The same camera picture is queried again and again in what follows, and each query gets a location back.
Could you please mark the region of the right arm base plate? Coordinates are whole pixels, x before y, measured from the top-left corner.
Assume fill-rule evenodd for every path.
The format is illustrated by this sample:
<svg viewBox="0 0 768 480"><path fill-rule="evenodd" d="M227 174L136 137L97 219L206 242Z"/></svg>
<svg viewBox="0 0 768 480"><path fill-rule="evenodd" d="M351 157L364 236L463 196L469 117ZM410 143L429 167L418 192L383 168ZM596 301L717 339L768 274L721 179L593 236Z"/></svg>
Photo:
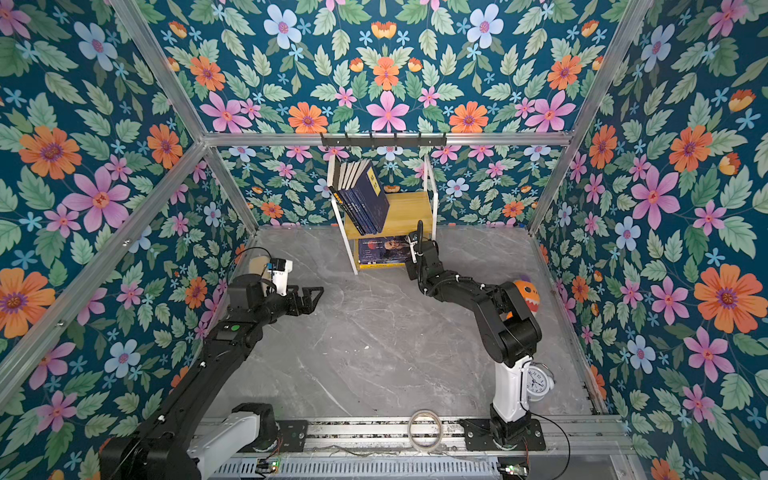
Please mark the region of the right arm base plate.
<svg viewBox="0 0 768 480"><path fill-rule="evenodd" d="M521 424L507 424L496 419L460 419L469 451L533 451L546 449L538 420L523 419Z"/></svg>

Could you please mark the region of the clear tape roll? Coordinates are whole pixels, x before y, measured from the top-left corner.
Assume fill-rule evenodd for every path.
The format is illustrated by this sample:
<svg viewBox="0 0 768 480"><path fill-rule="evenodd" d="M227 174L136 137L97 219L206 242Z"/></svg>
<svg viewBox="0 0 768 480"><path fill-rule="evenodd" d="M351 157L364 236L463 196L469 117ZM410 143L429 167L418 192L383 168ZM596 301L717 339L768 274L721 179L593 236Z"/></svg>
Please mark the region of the clear tape roll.
<svg viewBox="0 0 768 480"><path fill-rule="evenodd" d="M442 445L443 436L442 420L432 410L418 410L408 419L406 437L410 446L419 453L436 452Z"/></svg>

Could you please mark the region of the white alarm clock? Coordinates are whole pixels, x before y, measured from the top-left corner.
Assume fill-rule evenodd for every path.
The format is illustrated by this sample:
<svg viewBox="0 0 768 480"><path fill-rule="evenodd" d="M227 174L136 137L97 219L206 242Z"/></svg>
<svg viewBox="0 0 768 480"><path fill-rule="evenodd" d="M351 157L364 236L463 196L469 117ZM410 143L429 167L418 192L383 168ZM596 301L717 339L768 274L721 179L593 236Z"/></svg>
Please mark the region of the white alarm clock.
<svg viewBox="0 0 768 480"><path fill-rule="evenodd" d="M541 401L554 387L554 375L545 364L529 362L525 366L525 392L529 402Z"/></svg>

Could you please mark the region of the orange shark plush toy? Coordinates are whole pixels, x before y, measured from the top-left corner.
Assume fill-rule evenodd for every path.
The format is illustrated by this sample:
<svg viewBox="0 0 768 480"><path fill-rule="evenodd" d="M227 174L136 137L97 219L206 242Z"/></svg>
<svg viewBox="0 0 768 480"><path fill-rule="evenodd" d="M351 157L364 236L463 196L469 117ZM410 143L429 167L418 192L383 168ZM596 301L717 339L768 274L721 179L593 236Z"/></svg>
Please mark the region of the orange shark plush toy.
<svg viewBox="0 0 768 480"><path fill-rule="evenodd" d="M504 291L509 300L506 318L534 318L537 314L541 298L537 287L527 278L507 282Z"/></svg>

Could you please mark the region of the dark old man cover book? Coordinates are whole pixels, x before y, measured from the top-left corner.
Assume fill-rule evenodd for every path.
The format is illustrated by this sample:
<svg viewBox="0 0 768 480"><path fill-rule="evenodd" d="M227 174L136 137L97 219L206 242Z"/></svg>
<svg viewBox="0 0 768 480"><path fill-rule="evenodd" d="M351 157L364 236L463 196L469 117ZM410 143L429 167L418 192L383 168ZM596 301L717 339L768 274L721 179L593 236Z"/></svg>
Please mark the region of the dark old man cover book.
<svg viewBox="0 0 768 480"><path fill-rule="evenodd" d="M377 237L358 241L361 265L404 264L411 258L406 236Z"/></svg>

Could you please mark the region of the black hook rail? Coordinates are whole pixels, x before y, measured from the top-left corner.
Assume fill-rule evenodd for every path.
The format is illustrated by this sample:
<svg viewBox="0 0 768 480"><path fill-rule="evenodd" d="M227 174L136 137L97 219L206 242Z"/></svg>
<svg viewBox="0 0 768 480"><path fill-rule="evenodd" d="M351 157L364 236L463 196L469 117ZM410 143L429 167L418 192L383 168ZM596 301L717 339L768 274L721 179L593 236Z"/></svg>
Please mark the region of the black hook rail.
<svg viewBox="0 0 768 480"><path fill-rule="evenodd" d="M446 134L321 134L321 145L324 147L443 147L448 144Z"/></svg>

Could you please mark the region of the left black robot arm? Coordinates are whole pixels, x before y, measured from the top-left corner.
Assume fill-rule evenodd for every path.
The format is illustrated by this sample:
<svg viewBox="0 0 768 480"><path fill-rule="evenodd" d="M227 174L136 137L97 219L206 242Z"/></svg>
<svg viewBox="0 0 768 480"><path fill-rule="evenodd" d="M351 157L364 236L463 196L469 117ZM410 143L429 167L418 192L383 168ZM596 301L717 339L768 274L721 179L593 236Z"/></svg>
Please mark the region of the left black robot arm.
<svg viewBox="0 0 768 480"><path fill-rule="evenodd" d="M205 339L186 375L129 436L110 440L99 455L104 479L207 479L244 446L277 436L272 408L248 404L216 430L194 436L221 388L279 318L312 314L324 289L276 285L258 274L236 277L223 318Z"/></svg>

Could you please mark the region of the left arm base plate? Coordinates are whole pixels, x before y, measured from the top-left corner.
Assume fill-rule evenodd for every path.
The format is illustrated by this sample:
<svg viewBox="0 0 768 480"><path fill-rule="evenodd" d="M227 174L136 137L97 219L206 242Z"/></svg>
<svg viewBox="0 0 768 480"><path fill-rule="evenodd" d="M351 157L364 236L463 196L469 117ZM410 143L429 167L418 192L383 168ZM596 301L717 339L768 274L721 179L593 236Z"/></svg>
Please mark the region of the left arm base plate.
<svg viewBox="0 0 768 480"><path fill-rule="evenodd" d="M304 451L309 422L306 420L279 420L268 424L266 429L269 454L299 453Z"/></svg>

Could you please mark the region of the navy book yellow label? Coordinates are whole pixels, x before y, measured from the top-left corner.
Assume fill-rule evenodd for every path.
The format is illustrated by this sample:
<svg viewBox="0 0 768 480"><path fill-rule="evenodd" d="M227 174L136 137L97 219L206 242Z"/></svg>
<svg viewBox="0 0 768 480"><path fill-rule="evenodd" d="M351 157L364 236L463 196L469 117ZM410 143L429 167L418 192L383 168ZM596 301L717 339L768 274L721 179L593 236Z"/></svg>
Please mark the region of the navy book yellow label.
<svg viewBox="0 0 768 480"><path fill-rule="evenodd" d="M341 207L342 207L342 209L344 210L344 213L345 213L345 215L346 215L346 219L347 219L347 221L348 221L348 222L349 222L351 225L354 225L354 222L353 222L353 216L352 216L352 211L351 211L351 209L350 209L350 207L349 207L349 204L348 204L348 202L347 202L347 200L346 200L346 197L345 197L345 196L344 196L344 194L343 194L343 179L344 179L344 174L343 174L343 167L344 167L344 163L343 163L343 166L341 167L341 179L340 179L340 184L339 184L339 187L338 187L338 190L339 190L339 194L340 194L340 196L342 197L342 200L343 200L343 204L342 204L342 205L340 205L340 206L341 206Z"/></svg>

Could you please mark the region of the beige glasses case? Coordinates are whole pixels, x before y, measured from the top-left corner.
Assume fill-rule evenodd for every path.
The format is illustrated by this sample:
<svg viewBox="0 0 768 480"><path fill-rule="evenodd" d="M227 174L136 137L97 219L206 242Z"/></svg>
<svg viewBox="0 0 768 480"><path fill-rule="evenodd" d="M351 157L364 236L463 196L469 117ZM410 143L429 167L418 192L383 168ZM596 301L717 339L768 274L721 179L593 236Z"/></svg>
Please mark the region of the beige glasses case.
<svg viewBox="0 0 768 480"><path fill-rule="evenodd" d="M258 274L262 278L270 278L269 273L269 265L271 264L271 260L268 256L262 255L258 257L253 257L249 260L248 263L248 273L249 274Z"/></svg>

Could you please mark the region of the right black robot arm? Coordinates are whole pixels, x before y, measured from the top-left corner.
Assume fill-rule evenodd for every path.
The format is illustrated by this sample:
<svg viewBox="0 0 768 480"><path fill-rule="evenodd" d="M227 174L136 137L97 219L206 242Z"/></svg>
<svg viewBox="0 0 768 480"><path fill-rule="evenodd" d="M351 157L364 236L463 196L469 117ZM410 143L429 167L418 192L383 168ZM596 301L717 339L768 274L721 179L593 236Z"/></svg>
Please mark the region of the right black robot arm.
<svg viewBox="0 0 768 480"><path fill-rule="evenodd" d="M513 282L487 284L446 269L437 242L425 237L422 221L408 234L408 244L411 258L406 270L419 291L474 314L482 345L495 362L489 432L497 446L514 446L528 431L532 419L527 385L542 340L533 312Z"/></svg>

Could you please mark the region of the dark book leaning on shelf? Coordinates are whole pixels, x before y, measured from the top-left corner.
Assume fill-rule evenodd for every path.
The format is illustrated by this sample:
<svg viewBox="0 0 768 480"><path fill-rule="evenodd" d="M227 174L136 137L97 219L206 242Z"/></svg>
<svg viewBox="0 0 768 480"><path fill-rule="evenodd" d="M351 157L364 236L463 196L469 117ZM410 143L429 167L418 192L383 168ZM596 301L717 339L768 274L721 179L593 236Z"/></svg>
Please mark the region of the dark book leaning on shelf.
<svg viewBox="0 0 768 480"><path fill-rule="evenodd" d="M331 161L328 162L328 176L327 176L327 186L332 194L332 197L337 202L338 205L343 204L342 197L339 194L339 184L341 179L341 167L343 166L343 163L338 159L334 158Z"/></svg>

